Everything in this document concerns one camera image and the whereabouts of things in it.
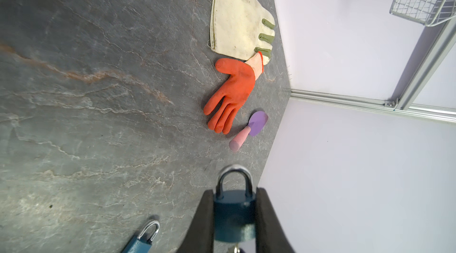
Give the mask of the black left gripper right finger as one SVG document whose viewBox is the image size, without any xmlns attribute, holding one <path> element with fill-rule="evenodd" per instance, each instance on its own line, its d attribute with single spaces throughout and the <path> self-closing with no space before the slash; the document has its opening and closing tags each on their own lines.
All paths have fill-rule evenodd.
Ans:
<svg viewBox="0 0 456 253">
<path fill-rule="evenodd" d="M 257 253 L 294 253 L 266 189 L 260 187 L 256 190 L 255 230 Z"/>
</svg>

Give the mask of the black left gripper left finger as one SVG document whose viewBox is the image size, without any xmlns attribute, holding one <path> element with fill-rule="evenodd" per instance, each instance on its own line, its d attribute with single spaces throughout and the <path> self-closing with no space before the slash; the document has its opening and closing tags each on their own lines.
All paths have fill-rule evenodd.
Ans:
<svg viewBox="0 0 456 253">
<path fill-rule="evenodd" d="M 214 251 L 214 192 L 206 190 L 177 253 Z"/>
</svg>

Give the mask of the small blue padlock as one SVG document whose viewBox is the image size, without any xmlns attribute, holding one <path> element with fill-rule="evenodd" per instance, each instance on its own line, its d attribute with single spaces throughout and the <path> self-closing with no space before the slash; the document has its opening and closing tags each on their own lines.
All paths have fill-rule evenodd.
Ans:
<svg viewBox="0 0 456 253">
<path fill-rule="evenodd" d="M 224 179 L 231 173 L 244 177 L 244 190 L 223 189 Z M 241 165 L 228 165 L 218 175 L 214 197 L 214 239 L 225 243 L 242 243 L 255 239 L 255 202 L 252 177 Z"/>
</svg>

